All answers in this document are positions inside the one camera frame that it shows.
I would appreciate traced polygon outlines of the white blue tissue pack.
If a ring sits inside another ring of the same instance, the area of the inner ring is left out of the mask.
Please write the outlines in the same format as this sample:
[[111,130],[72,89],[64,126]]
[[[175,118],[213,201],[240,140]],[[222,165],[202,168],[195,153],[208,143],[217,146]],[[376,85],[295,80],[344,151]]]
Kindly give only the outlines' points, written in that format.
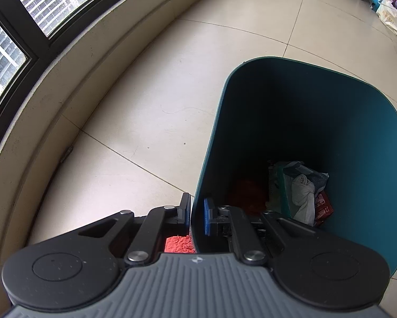
[[316,199],[324,191],[328,173],[313,171],[302,162],[291,162],[280,168],[282,214],[314,226]]

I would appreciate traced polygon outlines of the dark teal trash bin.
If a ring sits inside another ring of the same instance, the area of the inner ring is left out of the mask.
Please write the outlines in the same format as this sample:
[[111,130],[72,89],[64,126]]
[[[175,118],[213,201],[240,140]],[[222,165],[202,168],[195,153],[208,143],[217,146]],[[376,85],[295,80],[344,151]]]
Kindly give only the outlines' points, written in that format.
[[227,78],[195,194],[202,253],[204,200],[256,210],[274,171],[302,162],[328,174],[334,209],[322,229],[376,250],[397,270],[397,110],[377,88],[308,63],[263,57]]

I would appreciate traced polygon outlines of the red plastic bag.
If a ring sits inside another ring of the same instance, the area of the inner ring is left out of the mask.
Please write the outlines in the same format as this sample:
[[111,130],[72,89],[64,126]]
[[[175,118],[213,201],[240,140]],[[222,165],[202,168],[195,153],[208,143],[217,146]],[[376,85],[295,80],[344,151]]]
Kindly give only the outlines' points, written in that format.
[[[245,208],[245,211],[250,216],[257,216],[268,210],[281,212],[281,203],[279,197],[274,197],[269,202],[256,203]],[[330,218],[334,213],[332,204],[325,191],[320,192],[315,199],[315,219],[314,226],[321,225],[326,219]]]

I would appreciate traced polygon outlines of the red rug under bin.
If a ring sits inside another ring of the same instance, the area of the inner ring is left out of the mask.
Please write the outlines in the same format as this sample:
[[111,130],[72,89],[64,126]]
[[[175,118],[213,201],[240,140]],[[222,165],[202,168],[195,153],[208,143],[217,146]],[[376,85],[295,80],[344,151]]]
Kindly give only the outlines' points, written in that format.
[[165,253],[196,253],[191,236],[173,236],[165,241]]

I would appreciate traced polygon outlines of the white tote bag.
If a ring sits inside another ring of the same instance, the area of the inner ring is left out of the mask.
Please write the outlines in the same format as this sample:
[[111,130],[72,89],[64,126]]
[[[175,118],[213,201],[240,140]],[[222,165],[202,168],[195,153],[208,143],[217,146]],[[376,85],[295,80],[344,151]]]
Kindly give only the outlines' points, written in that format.
[[378,0],[376,14],[384,26],[397,36],[397,0]]

